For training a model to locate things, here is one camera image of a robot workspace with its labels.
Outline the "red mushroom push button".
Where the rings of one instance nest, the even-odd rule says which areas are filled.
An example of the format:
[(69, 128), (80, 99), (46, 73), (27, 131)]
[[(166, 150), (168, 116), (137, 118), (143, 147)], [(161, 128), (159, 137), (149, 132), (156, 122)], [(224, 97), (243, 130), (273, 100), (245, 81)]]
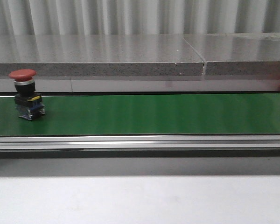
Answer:
[(29, 121), (45, 115), (42, 96), (35, 91), (35, 75), (36, 71), (32, 69), (15, 70), (9, 74), (17, 91), (14, 102), (18, 117)]

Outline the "grey stone slab left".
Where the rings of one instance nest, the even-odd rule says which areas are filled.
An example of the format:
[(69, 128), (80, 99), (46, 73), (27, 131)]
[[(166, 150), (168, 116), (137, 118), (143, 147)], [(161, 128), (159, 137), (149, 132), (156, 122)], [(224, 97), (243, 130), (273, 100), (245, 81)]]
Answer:
[(181, 35), (0, 35), (0, 77), (198, 77), (203, 60)]

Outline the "grey stone slab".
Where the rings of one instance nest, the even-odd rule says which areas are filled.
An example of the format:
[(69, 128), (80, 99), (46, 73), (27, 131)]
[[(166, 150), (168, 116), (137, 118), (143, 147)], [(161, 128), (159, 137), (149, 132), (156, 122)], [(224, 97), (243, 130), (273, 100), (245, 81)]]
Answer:
[(198, 77), (203, 60), (181, 35), (0, 35), (0, 77)]
[(280, 33), (188, 34), (206, 77), (280, 78)]

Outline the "green conveyor belt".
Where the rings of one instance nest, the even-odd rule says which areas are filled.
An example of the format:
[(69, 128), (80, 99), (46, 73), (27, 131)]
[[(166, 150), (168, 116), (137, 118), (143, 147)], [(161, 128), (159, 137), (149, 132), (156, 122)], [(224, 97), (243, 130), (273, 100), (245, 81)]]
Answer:
[(280, 93), (50, 96), (45, 115), (0, 98), (0, 136), (280, 134)]

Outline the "grey stone slab right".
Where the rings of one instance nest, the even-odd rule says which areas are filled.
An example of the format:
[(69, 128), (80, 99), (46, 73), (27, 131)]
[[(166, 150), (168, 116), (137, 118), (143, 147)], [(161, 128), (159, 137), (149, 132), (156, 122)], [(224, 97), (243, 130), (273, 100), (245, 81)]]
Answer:
[(280, 78), (280, 33), (188, 34), (206, 77)]

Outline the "white pleated curtain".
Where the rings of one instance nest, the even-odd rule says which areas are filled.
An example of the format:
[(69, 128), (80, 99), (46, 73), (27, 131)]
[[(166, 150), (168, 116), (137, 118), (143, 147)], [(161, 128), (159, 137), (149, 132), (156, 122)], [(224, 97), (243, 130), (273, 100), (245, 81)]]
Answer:
[(0, 0), (0, 35), (280, 32), (280, 0)]

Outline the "aluminium conveyor side rail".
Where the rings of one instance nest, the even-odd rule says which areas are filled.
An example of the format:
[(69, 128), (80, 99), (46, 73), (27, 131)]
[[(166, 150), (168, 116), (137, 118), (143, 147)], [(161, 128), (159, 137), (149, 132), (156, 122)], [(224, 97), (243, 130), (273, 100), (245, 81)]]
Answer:
[(0, 152), (280, 149), (280, 134), (4, 136)]

